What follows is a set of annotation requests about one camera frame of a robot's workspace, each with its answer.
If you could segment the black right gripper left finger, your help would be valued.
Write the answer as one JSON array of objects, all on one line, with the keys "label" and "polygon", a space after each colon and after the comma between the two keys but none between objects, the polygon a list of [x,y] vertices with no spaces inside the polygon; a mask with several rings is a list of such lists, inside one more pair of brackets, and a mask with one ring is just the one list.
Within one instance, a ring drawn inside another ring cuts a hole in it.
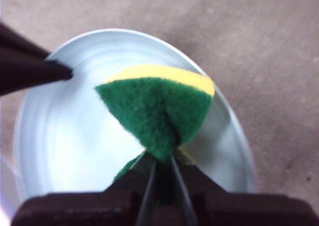
[{"label": "black right gripper left finger", "polygon": [[115,200],[127,199],[126,214],[121,220],[126,225],[148,226],[157,206],[158,162],[143,153],[129,170],[106,189]]}]

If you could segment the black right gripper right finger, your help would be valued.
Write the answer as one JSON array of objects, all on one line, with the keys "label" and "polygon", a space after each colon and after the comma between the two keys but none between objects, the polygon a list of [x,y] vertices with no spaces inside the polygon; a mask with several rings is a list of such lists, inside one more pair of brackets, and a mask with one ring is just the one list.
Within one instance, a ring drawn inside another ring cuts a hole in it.
[{"label": "black right gripper right finger", "polygon": [[174,195],[187,226],[211,226],[213,216],[206,207],[206,195],[210,192],[224,193],[224,189],[206,176],[195,165],[181,164],[171,158]]}]

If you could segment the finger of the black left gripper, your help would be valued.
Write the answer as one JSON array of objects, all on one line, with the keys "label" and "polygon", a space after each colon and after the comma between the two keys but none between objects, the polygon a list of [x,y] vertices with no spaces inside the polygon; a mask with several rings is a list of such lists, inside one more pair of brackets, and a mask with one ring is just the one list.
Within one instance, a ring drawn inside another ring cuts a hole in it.
[{"label": "finger of the black left gripper", "polygon": [[0,24],[0,46],[32,57],[45,59],[49,52],[20,36],[5,24]]},{"label": "finger of the black left gripper", "polygon": [[52,60],[29,42],[0,42],[0,94],[73,77],[71,68]]}]

